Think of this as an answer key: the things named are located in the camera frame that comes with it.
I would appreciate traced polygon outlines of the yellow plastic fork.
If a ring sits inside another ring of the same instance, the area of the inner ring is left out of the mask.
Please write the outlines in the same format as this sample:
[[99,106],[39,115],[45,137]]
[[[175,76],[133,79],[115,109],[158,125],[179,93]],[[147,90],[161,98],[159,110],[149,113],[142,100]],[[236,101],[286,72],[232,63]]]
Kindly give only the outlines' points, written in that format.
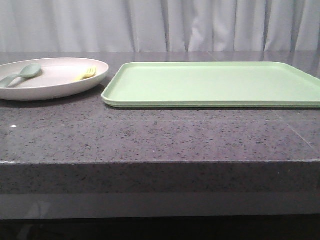
[[97,68],[95,66],[89,67],[84,73],[81,73],[73,81],[77,82],[77,81],[94,77],[96,75],[96,72],[97,72]]

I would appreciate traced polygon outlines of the beige round plate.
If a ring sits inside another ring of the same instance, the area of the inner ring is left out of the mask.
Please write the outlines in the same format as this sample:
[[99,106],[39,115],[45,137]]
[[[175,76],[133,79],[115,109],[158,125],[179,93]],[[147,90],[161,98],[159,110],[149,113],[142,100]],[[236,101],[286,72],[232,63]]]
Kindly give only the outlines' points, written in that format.
[[[88,91],[99,85],[107,76],[109,65],[103,61],[58,57],[24,60],[2,64],[0,78],[18,74],[29,64],[40,64],[41,72],[31,79],[16,78],[8,87],[0,89],[0,98],[10,101],[40,101],[68,97]],[[93,77],[74,81],[89,67],[96,67]]]

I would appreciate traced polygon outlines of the light green serving tray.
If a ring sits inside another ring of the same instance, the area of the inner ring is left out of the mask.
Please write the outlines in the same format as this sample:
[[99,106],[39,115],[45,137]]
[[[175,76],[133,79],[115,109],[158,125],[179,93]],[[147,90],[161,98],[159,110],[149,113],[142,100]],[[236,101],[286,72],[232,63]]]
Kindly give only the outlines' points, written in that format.
[[320,81],[280,62],[131,62],[101,97],[117,108],[317,108]]

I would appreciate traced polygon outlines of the sage green spoon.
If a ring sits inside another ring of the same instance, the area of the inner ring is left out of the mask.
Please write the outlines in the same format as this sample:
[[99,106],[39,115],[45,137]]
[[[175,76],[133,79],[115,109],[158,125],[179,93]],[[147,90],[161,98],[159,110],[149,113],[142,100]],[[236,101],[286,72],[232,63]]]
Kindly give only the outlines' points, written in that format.
[[41,71],[41,65],[38,63],[29,64],[26,67],[24,67],[20,73],[13,74],[10,76],[7,76],[6,78],[2,79],[0,81],[0,87],[6,88],[10,85],[11,82],[13,82],[16,78],[23,78],[23,79],[30,79],[35,76],[37,76]]

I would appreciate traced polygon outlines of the white pleated curtain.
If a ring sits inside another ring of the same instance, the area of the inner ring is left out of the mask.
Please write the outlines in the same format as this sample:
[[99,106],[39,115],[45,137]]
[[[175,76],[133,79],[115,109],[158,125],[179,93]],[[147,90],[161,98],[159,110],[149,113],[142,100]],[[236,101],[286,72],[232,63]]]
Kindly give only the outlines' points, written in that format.
[[3,0],[9,52],[315,51],[317,0]]

